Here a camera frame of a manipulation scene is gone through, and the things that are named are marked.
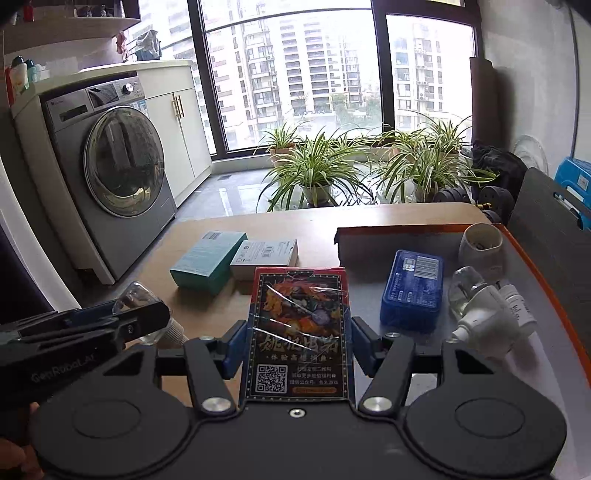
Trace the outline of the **person left hand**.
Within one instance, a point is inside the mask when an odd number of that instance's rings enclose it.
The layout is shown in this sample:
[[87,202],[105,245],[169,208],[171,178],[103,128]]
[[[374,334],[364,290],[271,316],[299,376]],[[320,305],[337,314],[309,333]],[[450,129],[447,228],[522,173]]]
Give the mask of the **person left hand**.
[[24,443],[15,443],[29,435],[30,417],[38,410],[39,404],[29,405],[28,418],[25,418],[24,404],[1,401],[1,478],[44,479],[34,448]]

